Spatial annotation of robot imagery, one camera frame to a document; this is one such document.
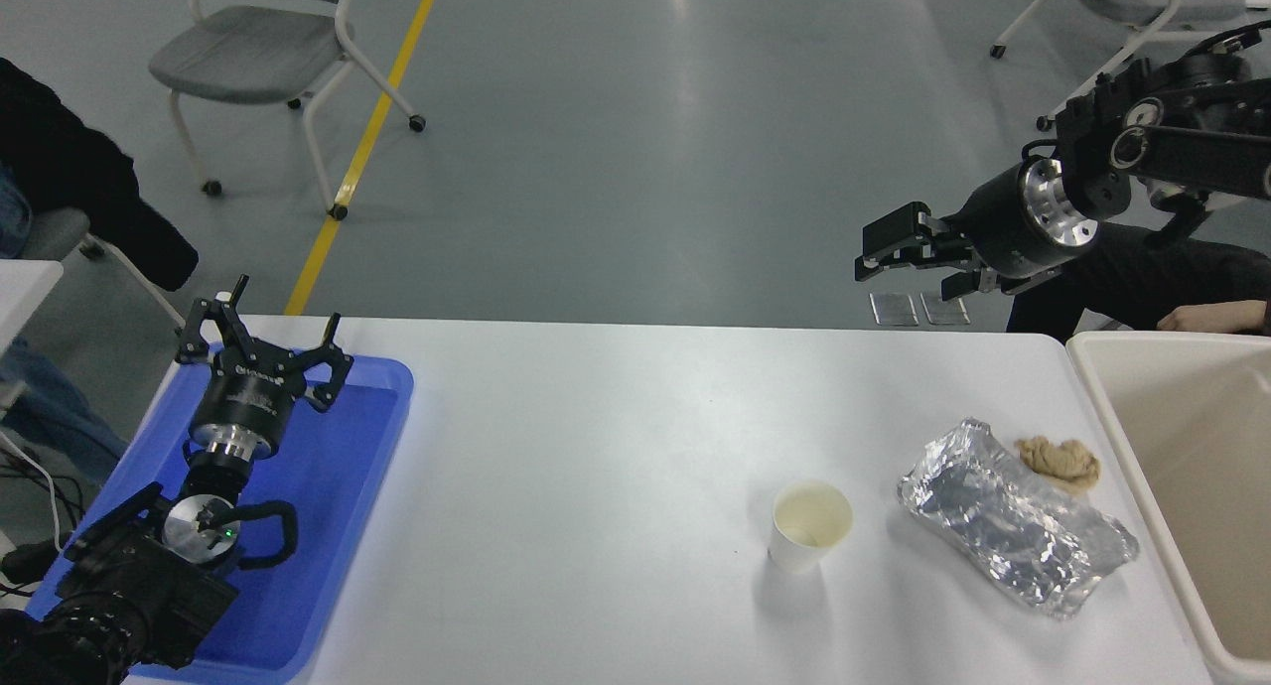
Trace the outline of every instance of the crumpled aluminum foil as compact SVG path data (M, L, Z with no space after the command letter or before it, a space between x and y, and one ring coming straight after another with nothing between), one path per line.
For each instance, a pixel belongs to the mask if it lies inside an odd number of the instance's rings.
M1120 521L1052 487L975 419L927 445L896 493L999 588L1060 620L1139 555Z

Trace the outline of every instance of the beige bin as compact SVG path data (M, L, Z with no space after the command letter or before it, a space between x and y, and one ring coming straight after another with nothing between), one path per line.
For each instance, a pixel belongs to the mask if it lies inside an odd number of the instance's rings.
M1271 338L1068 342L1221 682L1271 684Z

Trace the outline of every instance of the paper cup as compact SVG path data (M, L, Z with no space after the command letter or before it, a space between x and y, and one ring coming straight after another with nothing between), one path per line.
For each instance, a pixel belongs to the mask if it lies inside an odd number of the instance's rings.
M816 566L852 530L852 505L825 482L799 482L773 502L768 554L782 569L801 573Z

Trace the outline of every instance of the blue tray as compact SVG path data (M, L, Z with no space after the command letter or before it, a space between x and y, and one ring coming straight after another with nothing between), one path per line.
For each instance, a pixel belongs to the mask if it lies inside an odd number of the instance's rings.
M310 371L314 381L324 380ZM205 365L183 365L159 400L149 424L123 455L84 524L150 482L172 498L186 478L180 446L194 407L210 379ZM375 494L397 446L414 381L397 361L358 356L344 389L327 414L297 404L273 458L254 464L241 503L289 501L296 507L296 553L281 566L235 572L229 582L240 595L198 648L194 662L172 670L137 666L132 672L187 682L273 685L290 680L309 661L322 634ZM277 520L244 526L248 554L271 554L281 545ZM27 606L43 618L58 599L55 586L71 563L58 558Z

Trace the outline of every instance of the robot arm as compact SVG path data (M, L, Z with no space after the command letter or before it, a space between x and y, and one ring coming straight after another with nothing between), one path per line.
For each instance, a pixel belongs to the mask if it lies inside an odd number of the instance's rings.
M1249 79L1235 52L1260 42L1246 25L1216 34L1153 70L1138 60L1055 118L1054 141L976 188L957 214L934 219L910 202L863 229L857 281L897 267L955 268L944 300L1024 291L1092 248L1098 224L1130 203L1130 179L1174 216L1157 243L1185 238L1213 193L1271 197L1271 79ZM1052 156L1032 147L1051 145Z
M300 353L250 336L236 305L247 277L228 300L194 301L177 351L179 363L206 363L212 376L189 424L189 469L174 498L153 483L86 527L66 546L74 563L43 620L0 610L0 682L116 685L136 663L189 665L194 649L238 597L234 569L271 568L296 548L295 507L282 501L243 506L254 461L277 452L297 399L325 412L353 360L334 342L332 315L323 342ZM200 328L211 320L222 349L211 356ZM305 371L330 367L309 386ZM245 555L244 524L277 516L283 545Z

